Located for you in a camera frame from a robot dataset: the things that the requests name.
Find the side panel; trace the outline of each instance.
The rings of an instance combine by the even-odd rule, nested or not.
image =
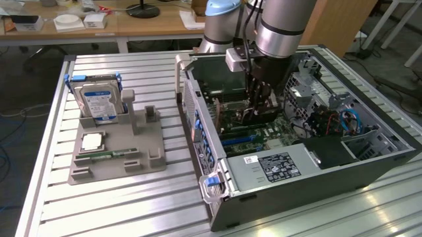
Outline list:
[[[363,188],[390,169],[402,162],[407,162],[414,155],[415,153],[411,152],[405,157],[389,157],[223,201],[211,220],[211,231],[226,230],[318,200]]]

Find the paper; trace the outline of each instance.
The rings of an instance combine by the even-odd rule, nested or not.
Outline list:
[[[200,30],[206,27],[204,23],[196,23],[190,11],[179,11],[179,15],[183,21],[184,28],[188,30]]]
[[[20,1],[0,0],[0,15],[21,15],[21,8],[24,4],[25,3]]]

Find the cable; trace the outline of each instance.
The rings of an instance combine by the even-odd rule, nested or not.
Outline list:
[[[7,154],[7,151],[4,149],[4,147],[0,145],[0,150],[3,151],[4,153],[4,156],[1,156],[1,158],[5,160],[7,162],[7,170],[5,170],[5,174],[4,176],[0,178],[0,183],[5,180],[8,174],[9,174],[9,171],[11,171],[11,159],[8,157],[8,154]]]
[[[358,63],[362,67],[363,67],[363,69],[364,69],[364,71],[367,72],[367,74],[372,77],[372,78],[375,78],[375,76],[370,73],[370,71],[367,70],[367,68],[366,68],[366,66],[355,59],[355,60],[352,60],[352,59],[350,59],[350,58],[346,58],[347,59],[347,61],[350,61],[350,62],[355,62],[355,63]]]
[[[250,46],[248,46],[248,42],[247,42],[247,38],[246,38],[246,27],[248,25],[248,22],[252,18],[252,14],[255,12],[256,9],[256,5],[258,5],[258,0],[254,3],[254,8],[248,14],[248,17],[246,18],[244,24],[243,24],[243,30],[242,30],[242,36],[243,36],[243,47],[244,47],[244,54],[246,54],[246,61],[247,61],[247,73],[250,74],[252,71],[252,62],[251,62],[251,57],[250,57]]]
[[[415,74],[418,80],[422,80],[422,78],[419,77],[419,75],[417,74],[417,72],[414,70],[411,70],[411,72]]]
[[[0,56],[3,56],[7,52],[8,52],[8,47],[5,48],[4,52],[0,51]]]
[[[405,17],[405,15],[406,15],[406,13],[407,13],[409,11],[410,11],[410,9],[403,13],[403,15],[399,17],[399,19],[402,19],[402,18]],[[380,40],[386,37],[386,35],[387,35],[387,34],[390,33],[390,31],[393,30],[393,28],[397,27],[398,23],[399,23],[399,22],[397,22],[397,23],[389,28],[389,30],[383,33],[382,37],[375,41],[375,43],[374,43],[372,46],[371,46],[370,52],[371,52],[371,55],[374,55],[376,58],[380,58],[382,56],[380,56],[380,53],[375,50],[375,45],[376,45],[376,44],[380,42]]]
[[[7,175],[8,175],[11,169],[15,170],[13,173],[15,173],[17,179],[20,180],[20,184],[16,185],[16,187],[17,187],[16,198],[12,199],[11,202],[9,202],[7,205],[4,205],[4,206],[0,207],[0,213],[1,213],[5,209],[21,208],[21,206],[12,206],[12,205],[11,205],[11,204],[13,203],[13,201],[17,200],[19,197],[21,196],[21,177],[20,177],[20,175],[19,175],[19,170],[17,170],[16,166],[12,164],[12,162],[11,162],[11,160],[9,160],[9,156],[8,156],[8,154],[7,154],[7,151],[5,151],[5,149],[4,149],[4,147],[3,147],[1,145],[0,145],[0,150],[1,150],[3,153],[4,153],[4,157],[3,157],[3,156],[0,156],[0,157],[3,157],[4,159],[8,160],[8,170],[7,170],[7,172],[5,172],[5,176],[0,179],[0,183],[1,183],[3,180],[5,179],[5,177],[7,177]]]
[[[256,25],[258,25],[259,11],[260,11],[262,8],[263,8],[263,2],[264,2],[264,0],[262,0],[262,2],[259,3],[259,8],[258,8],[258,11],[256,11],[256,16],[255,16],[255,22],[254,22],[255,34],[258,34],[258,27],[256,27]]]
[[[344,119],[343,119],[343,113],[346,112],[350,112],[354,116],[355,116],[355,119],[356,119],[356,127],[359,128],[359,131],[356,130],[358,133],[362,133],[363,131],[363,128],[362,128],[362,123],[360,123],[360,119],[359,119],[359,114],[355,110],[352,109],[344,109],[343,111],[340,111],[339,113],[339,119],[340,119],[340,124],[342,124],[342,127],[344,128],[346,131],[348,131],[348,127],[346,125],[346,122],[344,122]]]
[[[180,5],[174,4],[174,3],[169,3],[169,2],[171,2],[171,1],[165,1],[165,2],[151,2],[151,3],[148,3],[148,4],[153,4],[153,5],[157,5],[157,4],[172,5],[172,6],[178,6],[178,7],[184,8],[184,9],[187,9],[187,10],[191,11],[191,8],[188,8],[188,7],[186,7],[186,6],[180,6]],[[113,9],[104,10],[104,11],[100,11],[100,12],[108,12],[108,11],[127,11],[127,10],[132,10],[132,9],[135,9],[135,8],[137,8],[137,7],[139,7],[139,4],[137,4],[136,6],[133,6],[133,7],[131,7],[131,8],[113,8]]]
[[[335,115],[335,114],[331,114],[331,115],[330,115],[330,118],[328,118],[327,130],[326,130],[326,132],[324,132],[326,135],[328,135],[330,123],[331,123],[331,118],[332,118],[334,115]]]
[[[303,128],[302,126],[299,126],[299,125],[296,125],[296,124],[294,124],[294,123],[291,123],[291,125],[295,126],[295,127],[298,127],[298,128],[300,128],[300,129],[303,129],[306,132],[308,132],[308,133],[311,133],[311,134],[314,133],[312,130],[306,129],[306,128]]]
[[[21,109],[20,111],[19,111],[19,113],[15,113],[15,114],[11,114],[11,115],[5,115],[5,114],[1,114],[0,113],[0,116],[1,117],[15,117],[15,116],[23,116],[23,117],[27,117],[27,118],[37,118],[37,117],[41,117],[41,116],[45,116],[45,115],[48,115],[49,114],[49,112],[48,113],[44,113],[44,114],[39,114],[39,115],[27,115],[27,112],[29,111],[29,110],[32,110],[32,109],[36,109],[36,108],[40,108],[40,107],[45,107],[45,106],[51,106],[51,104],[37,104],[37,105],[35,105],[35,106],[31,106],[31,107],[27,107],[27,108],[24,108],[24,109]]]
[[[363,67],[363,69],[364,69],[364,71],[367,72],[367,74],[368,74],[372,78],[376,78],[376,77],[368,72],[367,68],[364,67],[364,65],[363,65],[358,60],[351,60],[351,59],[348,59],[348,58],[346,58],[346,59],[347,59],[347,61],[350,61],[350,62],[358,63],[358,64]],[[394,90],[395,93],[398,94],[398,96],[399,96],[399,106],[401,106],[402,110],[406,111],[409,114],[413,114],[413,115],[418,115],[418,116],[419,116],[421,114],[419,114],[418,112],[413,112],[413,111],[407,110],[407,109],[403,107],[405,98],[403,98],[401,92],[399,92],[397,89],[394,89],[393,87],[390,87],[389,85],[386,85],[386,84],[382,84],[382,85],[387,86],[387,87],[389,87],[391,90]]]
[[[24,119],[21,120],[19,126],[13,129],[13,131],[0,139],[0,143],[20,129],[25,121],[27,121],[27,112],[24,111]]]
[[[0,121],[5,122],[5,123],[11,123],[11,124],[20,124],[21,122],[15,122],[15,121],[8,121],[8,120],[4,120],[4,119],[0,119]],[[24,134],[25,134],[25,124],[23,124],[21,126],[21,133],[17,135],[17,137],[15,139],[12,139],[11,141],[8,141],[7,143],[3,143],[1,145],[4,147],[9,146],[12,143],[17,142],[21,140]]]
[[[418,116],[421,116],[421,114],[419,114],[418,112],[413,112],[413,111],[407,110],[407,109],[403,107],[405,98],[403,98],[403,96],[402,96],[402,93],[401,93],[397,89],[394,89],[393,87],[390,87],[389,85],[386,85],[386,84],[382,84],[382,85],[385,85],[386,87],[389,87],[389,88],[398,94],[398,96],[399,96],[399,106],[401,106],[402,110],[406,111],[406,112],[407,112],[409,114],[411,114],[411,115],[418,115]]]

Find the aluminum profile table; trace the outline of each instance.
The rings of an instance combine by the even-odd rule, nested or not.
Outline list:
[[[312,46],[422,142],[422,129],[339,58]],[[422,234],[422,157],[371,185],[223,232],[210,232],[174,92],[175,55],[190,51],[85,55],[63,64],[16,236],[415,236]],[[80,111],[63,75],[120,72],[135,109],[160,111],[167,170],[71,186],[65,183]],[[322,80],[344,90],[330,72]]]

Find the black lamp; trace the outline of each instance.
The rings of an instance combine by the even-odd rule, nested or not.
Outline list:
[[[127,14],[136,18],[152,18],[159,15],[159,8],[144,4],[144,0],[139,0],[139,4],[129,5],[125,9]]]

